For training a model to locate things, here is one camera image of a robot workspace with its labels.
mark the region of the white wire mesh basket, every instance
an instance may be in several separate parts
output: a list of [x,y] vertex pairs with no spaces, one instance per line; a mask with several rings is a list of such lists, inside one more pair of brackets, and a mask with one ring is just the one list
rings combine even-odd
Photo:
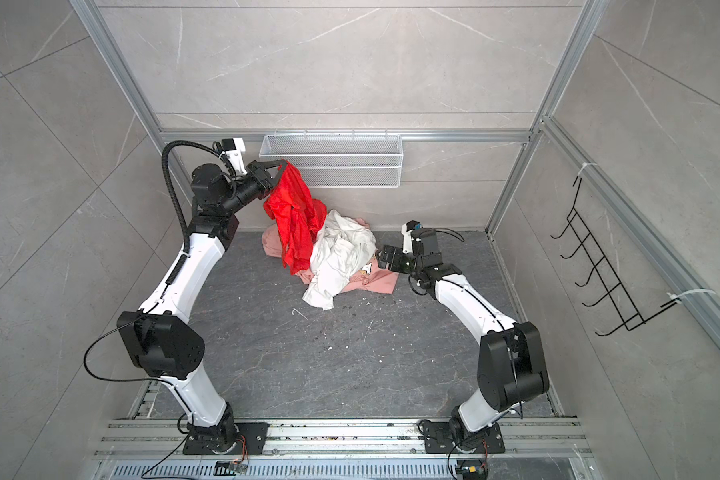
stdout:
[[309,187],[399,187],[403,142],[397,134],[274,134],[259,158],[288,160]]

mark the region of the white zip tie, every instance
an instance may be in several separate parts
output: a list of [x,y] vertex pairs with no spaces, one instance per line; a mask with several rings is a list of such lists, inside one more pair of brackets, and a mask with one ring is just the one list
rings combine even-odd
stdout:
[[581,176],[581,172],[584,171],[585,168],[589,167],[590,165],[597,165],[597,164],[588,164],[587,162],[584,162],[581,164],[581,168],[579,168],[579,173],[576,174],[577,177]]
[[667,292],[666,294],[669,295],[672,300],[675,300],[682,296],[690,295],[691,293],[711,293],[712,295],[717,295],[717,292],[708,288],[692,288],[691,290],[686,290],[685,292],[678,293],[677,295],[669,292]]

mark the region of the black mounting plate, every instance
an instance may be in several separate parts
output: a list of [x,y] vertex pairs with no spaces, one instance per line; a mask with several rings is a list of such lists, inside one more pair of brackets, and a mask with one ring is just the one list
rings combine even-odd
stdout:
[[[235,425],[237,425],[240,430],[237,436],[246,437],[248,455],[261,455],[264,452],[264,443],[266,442],[266,433],[267,430],[269,430],[269,423],[240,422]],[[208,448],[204,442],[192,439],[192,437],[189,437],[184,443],[182,453],[184,455],[215,455],[214,451]],[[225,455],[240,454],[242,454],[242,442],[238,442],[234,448]]]
[[[424,440],[424,450],[427,453],[449,453],[454,447],[448,422],[425,422],[422,424],[422,431],[425,436],[431,437]],[[476,439],[480,444],[476,453],[484,452],[482,440],[485,440],[485,445],[488,446],[488,453],[506,452],[504,436],[501,435],[498,423],[486,430],[481,438]]]

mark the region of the marble floor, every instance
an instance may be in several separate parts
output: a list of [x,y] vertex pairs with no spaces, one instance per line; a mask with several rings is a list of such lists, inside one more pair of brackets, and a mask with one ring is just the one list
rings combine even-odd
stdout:
[[[462,269],[483,296],[514,315],[498,264],[482,232],[464,244],[439,238],[444,261]],[[378,245],[397,232],[376,233]],[[214,266],[191,316],[206,341],[205,365],[237,418],[436,417],[477,388],[478,344],[430,296],[400,276],[390,295],[356,290],[323,311],[307,305],[306,286],[264,254],[261,234],[238,233]],[[151,416],[177,418],[161,389]],[[546,397],[527,416],[551,416]]]

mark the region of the white cloth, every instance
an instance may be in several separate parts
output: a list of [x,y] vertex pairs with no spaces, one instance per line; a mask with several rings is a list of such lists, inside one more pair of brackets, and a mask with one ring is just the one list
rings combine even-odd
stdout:
[[326,217],[309,259],[315,276],[302,299],[323,310],[333,308],[333,297],[340,293],[354,275],[371,261],[376,239],[370,230],[336,210]]

